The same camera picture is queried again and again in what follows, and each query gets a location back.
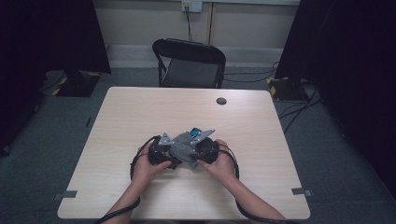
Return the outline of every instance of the white wall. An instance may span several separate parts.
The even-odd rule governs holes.
[[[94,3],[106,44],[151,45],[163,37],[188,39],[187,18],[179,1]],[[217,47],[283,49],[296,10],[295,4],[203,2],[202,13],[190,14],[192,38],[208,43],[210,32],[210,43]]]

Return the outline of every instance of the person's left hand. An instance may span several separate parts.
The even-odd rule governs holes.
[[[152,165],[149,162],[149,147],[151,144],[147,144],[143,150],[141,151],[140,155],[142,155],[136,162],[134,166],[134,175],[132,178],[132,182],[139,184],[139,185],[147,185],[151,180],[154,179],[156,174],[160,171],[166,169],[172,162],[164,161],[163,163]]]

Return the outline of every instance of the blue component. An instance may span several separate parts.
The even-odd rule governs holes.
[[[191,135],[192,138],[194,138],[194,137],[196,137],[200,132],[201,132],[201,130],[199,130],[199,129],[197,129],[197,128],[193,128],[193,129],[190,131],[190,135]]]

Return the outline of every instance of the electrical outlet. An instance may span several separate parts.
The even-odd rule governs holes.
[[[181,1],[181,11],[187,11],[186,8],[192,12],[192,1]]]
[[[202,1],[192,1],[192,12],[202,12]]]

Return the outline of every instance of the gray carpet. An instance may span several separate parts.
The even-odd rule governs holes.
[[[227,68],[226,73],[264,70],[271,69]],[[61,75],[48,73],[44,86]],[[226,79],[254,81],[264,76]],[[92,223],[59,219],[60,201],[53,196],[66,190],[107,89],[157,85],[156,68],[117,68],[101,77],[91,98],[53,97],[53,88],[44,91],[40,110],[14,140],[10,155],[0,159],[0,223]],[[268,90],[263,80],[226,80],[223,88]],[[312,94],[314,87],[306,89]],[[295,102],[275,102],[275,106],[279,114],[301,107]],[[283,128],[292,117],[281,120]],[[396,203],[367,161],[343,139],[324,104],[304,110],[290,125],[286,139],[303,187],[313,192],[307,197],[311,217],[302,223],[396,223]]]

